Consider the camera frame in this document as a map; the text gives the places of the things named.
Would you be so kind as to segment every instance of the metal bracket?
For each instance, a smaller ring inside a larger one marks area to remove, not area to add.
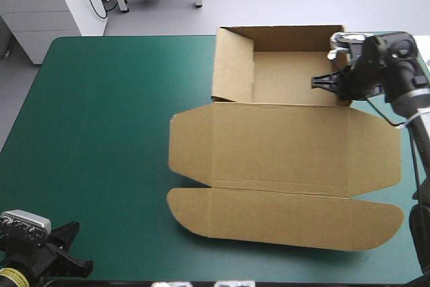
[[[225,280],[216,282],[214,287],[255,287],[253,280]]]

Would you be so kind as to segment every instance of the floor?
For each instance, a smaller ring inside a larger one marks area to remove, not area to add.
[[[406,30],[430,35],[428,0],[131,0],[112,11],[105,34],[215,34],[218,26],[343,24],[348,30]],[[0,60],[0,149],[38,72],[19,44]]]

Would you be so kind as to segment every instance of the cardboard flap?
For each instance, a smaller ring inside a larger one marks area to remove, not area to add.
[[[254,41],[255,52],[328,52],[330,37],[342,25],[239,26],[221,28]]]
[[[172,170],[213,188],[353,196],[400,180],[400,133],[348,107],[215,103],[171,123]]]
[[[167,200],[198,235],[344,251],[385,243],[403,221],[397,206],[349,198],[176,188]]]
[[[216,34],[212,96],[230,101],[252,101],[254,42],[219,28]]]
[[[170,122],[172,171],[210,185],[212,176],[212,105],[188,110]]]

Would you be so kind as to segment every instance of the cardboard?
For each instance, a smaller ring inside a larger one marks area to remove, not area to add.
[[[211,187],[169,192],[185,228],[346,251],[395,234],[403,220],[397,206],[351,197],[398,183],[399,131],[310,88],[312,76],[332,71],[329,38],[341,30],[218,30],[215,102],[171,121],[170,168]]]

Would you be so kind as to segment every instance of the green tabletop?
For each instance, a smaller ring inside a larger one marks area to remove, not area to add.
[[[214,48],[214,36],[56,40],[0,154],[0,210],[34,212],[54,227],[79,221],[71,252],[95,261],[93,279],[397,283],[417,277],[405,134],[402,182],[363,197],[404,210],[401,230],[379,248],[348,253],[207,239],[175,221],[167,192],[199,185],[169,170],[169,121],[210,103]]]

